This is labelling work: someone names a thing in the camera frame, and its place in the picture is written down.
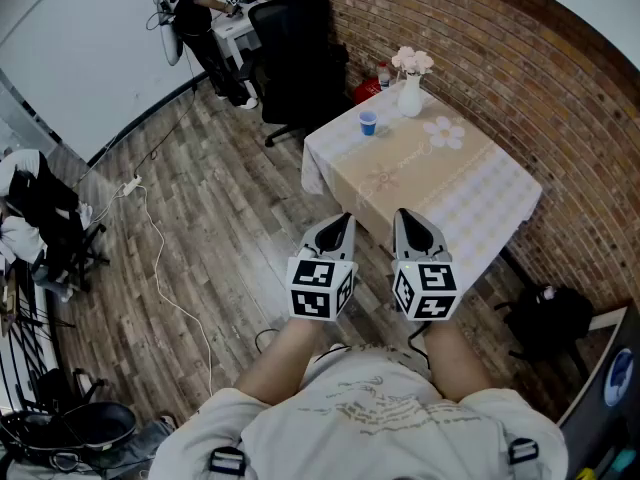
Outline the person's left forearm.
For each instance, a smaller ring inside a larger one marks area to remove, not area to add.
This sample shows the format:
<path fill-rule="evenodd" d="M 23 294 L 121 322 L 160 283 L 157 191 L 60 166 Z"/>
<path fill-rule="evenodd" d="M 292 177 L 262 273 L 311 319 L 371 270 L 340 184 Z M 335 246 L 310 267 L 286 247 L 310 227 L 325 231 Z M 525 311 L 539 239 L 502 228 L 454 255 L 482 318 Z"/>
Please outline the person's left forearm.
<path fill-rule="evenodd" d="M 276 334 L 234 388 L 268 405 L 293 397 L 314 353 L 324 323 L 292 318 Z"/>

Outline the person's right forearm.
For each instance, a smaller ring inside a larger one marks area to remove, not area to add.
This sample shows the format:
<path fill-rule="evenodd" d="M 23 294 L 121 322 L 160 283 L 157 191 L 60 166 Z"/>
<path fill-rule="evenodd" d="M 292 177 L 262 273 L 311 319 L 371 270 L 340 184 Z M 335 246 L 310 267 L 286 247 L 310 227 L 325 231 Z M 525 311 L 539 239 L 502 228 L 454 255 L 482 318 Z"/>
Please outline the person's right forearm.
<path fill-rule="evenodd" d="M 453 320 L 432 323 L 425 334 L 433 383 L 454 402 L 490 389 L 493 380 L 471 344 Z"/>

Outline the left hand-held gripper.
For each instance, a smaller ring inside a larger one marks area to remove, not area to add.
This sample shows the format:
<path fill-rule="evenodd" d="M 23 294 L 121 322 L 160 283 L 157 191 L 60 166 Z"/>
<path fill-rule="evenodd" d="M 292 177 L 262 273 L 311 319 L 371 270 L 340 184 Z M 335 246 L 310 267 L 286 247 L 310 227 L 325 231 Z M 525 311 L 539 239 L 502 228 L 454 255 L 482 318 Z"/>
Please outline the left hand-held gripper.
<path fill-rule="evenodd" d="M 292 317 L 335 321 L 353 295 L 356 219 L 337 214 L 309 228 L 288 259 L 287 304 Z"/>

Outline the white vase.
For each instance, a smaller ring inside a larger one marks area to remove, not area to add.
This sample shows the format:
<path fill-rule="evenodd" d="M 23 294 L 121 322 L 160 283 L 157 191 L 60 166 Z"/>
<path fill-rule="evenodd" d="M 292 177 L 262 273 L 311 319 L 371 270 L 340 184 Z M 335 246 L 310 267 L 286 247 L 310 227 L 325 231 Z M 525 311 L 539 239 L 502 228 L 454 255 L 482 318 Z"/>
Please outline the white vase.
<path fill-rule="evenodd" d="M 400 113 L 409 118 L 418 116 L 422 110 L 422 97 L 420 89 L 421 76 L 419 74 L 407 74 L 399 93 L 397 106 Z"/>

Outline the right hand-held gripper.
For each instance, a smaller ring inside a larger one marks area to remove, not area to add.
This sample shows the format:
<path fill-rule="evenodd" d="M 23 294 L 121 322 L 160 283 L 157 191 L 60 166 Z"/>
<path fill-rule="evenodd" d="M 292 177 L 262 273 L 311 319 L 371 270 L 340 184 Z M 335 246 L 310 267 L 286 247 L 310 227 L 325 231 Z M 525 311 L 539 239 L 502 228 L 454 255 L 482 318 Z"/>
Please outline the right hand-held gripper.
<path fill-rule="evenodd" d="M 399 208 L 393 221 L 393 252 L 396 310 L 410 321 L 450 319 L 461 300 L 461 285 L 440 229 L 422 215 Z"/>

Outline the table with beige checked cloth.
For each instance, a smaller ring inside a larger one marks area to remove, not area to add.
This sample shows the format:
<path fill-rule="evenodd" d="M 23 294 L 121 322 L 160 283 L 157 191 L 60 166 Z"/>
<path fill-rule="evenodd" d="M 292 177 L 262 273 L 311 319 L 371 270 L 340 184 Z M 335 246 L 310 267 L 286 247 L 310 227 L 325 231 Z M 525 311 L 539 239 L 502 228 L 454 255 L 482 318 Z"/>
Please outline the table with beige checked cloth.
<path fill-rule="evenodd" d="M 464 288 L 471 287 L 527 221 L 541 185 L 504 149 L 431 94 L 408 118 L 397 106 L 397 83 L 308 135 L 301 184 L 330 192 L 387 249 L 393 217 L 404 207 L 444 234 Z M 373 136 L 359 113 L 373 111 Z"/>

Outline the black backpack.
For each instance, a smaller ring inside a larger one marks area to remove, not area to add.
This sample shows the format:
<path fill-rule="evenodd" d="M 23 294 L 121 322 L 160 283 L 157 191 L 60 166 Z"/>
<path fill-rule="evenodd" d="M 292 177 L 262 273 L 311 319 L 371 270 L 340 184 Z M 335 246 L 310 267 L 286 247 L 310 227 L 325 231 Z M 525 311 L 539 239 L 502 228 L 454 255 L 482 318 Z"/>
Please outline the black backpack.
<path fill-rule="evenodd" d="M 509 355 L 528 363 L 550 361 L 566 354 L 582 380 L 589 372 L 576 341 L 584 338 L 594 316 L 593 304 L 573 288 L 551 285 L 526 288 L 516 301 L 502 302 L 494 310 L 508 308 L 503 322 L 521 346 Z"/>

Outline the white hanging bag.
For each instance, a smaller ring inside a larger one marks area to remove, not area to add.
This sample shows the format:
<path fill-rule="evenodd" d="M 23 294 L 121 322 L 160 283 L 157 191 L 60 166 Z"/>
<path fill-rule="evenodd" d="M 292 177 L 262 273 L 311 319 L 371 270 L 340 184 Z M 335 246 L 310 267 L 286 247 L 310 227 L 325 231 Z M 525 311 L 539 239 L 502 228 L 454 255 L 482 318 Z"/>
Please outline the white hanging bag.
<path fill-rule="evenodd" d="M 160 29 L 166 60 L 170 66 L 175 66 L 183 53 L 183 42 L 173 27 L 175 5 L 170 0 L 153 0 L 153 3 L 156 6 L 157 26 Z"/>

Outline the person's white printed shirt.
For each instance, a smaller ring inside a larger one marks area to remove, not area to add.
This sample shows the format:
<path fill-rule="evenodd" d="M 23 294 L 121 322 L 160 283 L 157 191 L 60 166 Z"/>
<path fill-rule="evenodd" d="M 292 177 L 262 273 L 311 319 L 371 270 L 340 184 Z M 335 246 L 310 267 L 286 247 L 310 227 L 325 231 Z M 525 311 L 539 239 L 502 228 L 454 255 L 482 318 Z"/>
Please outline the person's white printed shirt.
<path fill-rule="evenodd" d="M 539 457 L 513 467 L 519 437 Z M 223 446 L 244 453 L 246 480 L 565 480 L 569 465 L 558 426 L 517 392 L 446 400 L 423 365 L 387 348 L 313 360 L 277 405 L 218 391 L 161 444 L 149 480 L 232 480 L 208 470 Z"/>

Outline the dark cabinet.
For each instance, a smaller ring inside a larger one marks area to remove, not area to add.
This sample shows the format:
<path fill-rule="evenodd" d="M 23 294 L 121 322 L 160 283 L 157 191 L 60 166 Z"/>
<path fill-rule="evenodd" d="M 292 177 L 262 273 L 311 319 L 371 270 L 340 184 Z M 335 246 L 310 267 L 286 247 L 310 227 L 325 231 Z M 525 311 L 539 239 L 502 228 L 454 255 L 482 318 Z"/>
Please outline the dark cabinet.
<path fill-rule="evenodd" d="M 566 480 L 586 469 L 603 476 L 625 450 L 640 459 L 640 310 L 633 303 L 594 317 L 611 336 L 585 384 L 559 420 L 569 454 Z"/>

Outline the white desk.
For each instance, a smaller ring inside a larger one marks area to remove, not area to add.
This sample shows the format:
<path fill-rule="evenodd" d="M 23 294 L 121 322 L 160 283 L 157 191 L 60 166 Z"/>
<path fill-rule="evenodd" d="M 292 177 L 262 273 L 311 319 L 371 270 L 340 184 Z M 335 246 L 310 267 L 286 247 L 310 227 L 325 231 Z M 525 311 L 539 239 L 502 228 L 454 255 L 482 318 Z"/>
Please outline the white desk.
<path fill-rule="evenodd" d="M 248 51 L 248 56 L 261 47 L 260 40 L 248 17 L 248 12 L 263 0 L 242 5 L 242 12 L 234 17 L 226 15 L 216 17 L 212 30 L 221 52 L 226 59 L 231 58 L 231 66 L 239 72 L 244 63 L 242 52 Z"/>

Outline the black office chair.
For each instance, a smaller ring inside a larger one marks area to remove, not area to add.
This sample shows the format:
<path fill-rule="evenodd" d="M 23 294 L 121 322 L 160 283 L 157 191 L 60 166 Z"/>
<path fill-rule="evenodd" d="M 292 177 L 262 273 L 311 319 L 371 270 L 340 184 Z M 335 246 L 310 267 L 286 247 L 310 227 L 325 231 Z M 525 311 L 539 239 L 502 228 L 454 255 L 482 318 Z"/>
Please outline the black office chair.
<path fill-rule="evenodd" d="M 247 13 L 261 48 L 238 72 L 254 87 L 262 119 L 286 133 L 311 133 L 353 107 L 347 96 L 346 47 L 330 41 L 329 0 L 269 0 Z"/>
<path fill-rule="evenodd" d="M 110 263 L 93 248 L 94 239 L 105 232 L 106 227 L 103 224 L 84 224 L 82 216 L 74 209 L 57 208 L 50 193 L 53 185 L 49 181 L 36 181 L 30 174 L 18 173 L 6 197 L 6 209 L 9 215 L 19 217 L 23 216 L 21 210 L 26 209 L 34 217 L 28 218 L 29 223 L 39 228 L 49 249 L 54 250 L 54 253 L 48 253 L 48 257 L 54 256 L 56 264 L 65 270 L 59 280 L 70 284 L 74 292 L 88 292 L 90 285 L 86 272 L 98 263 Z M 43 253 L 40 253 L 34 265 L 23 261 L 28 264 L 31 276 L 42 258 Z"/>

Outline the pale pink flower bunch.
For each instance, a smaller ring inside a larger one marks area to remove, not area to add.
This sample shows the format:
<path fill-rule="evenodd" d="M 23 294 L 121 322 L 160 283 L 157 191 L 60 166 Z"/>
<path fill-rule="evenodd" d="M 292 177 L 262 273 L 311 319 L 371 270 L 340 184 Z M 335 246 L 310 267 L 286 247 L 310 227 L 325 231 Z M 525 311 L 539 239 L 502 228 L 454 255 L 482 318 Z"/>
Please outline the pale pink flower bunch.
<path fill-rule="evenodd" d="M 402 46 L 391 58 L 392 65 L 407 75 L 425 75 L 431 72 L 435 61 L 425 51 Z"/>

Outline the red box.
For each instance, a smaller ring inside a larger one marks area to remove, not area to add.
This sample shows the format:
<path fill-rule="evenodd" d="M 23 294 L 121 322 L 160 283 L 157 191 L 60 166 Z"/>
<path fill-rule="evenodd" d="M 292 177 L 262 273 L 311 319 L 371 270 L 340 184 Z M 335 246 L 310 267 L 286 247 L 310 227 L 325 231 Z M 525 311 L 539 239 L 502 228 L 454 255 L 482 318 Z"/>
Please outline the red box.
<path fill-rule="evenodd" d="M 370 78 L 363 81 L 353 91 L 353 102 L 359 105 L 364 101 L 374 97 L 381 92 L 381 87 L 377 78 Z"/>

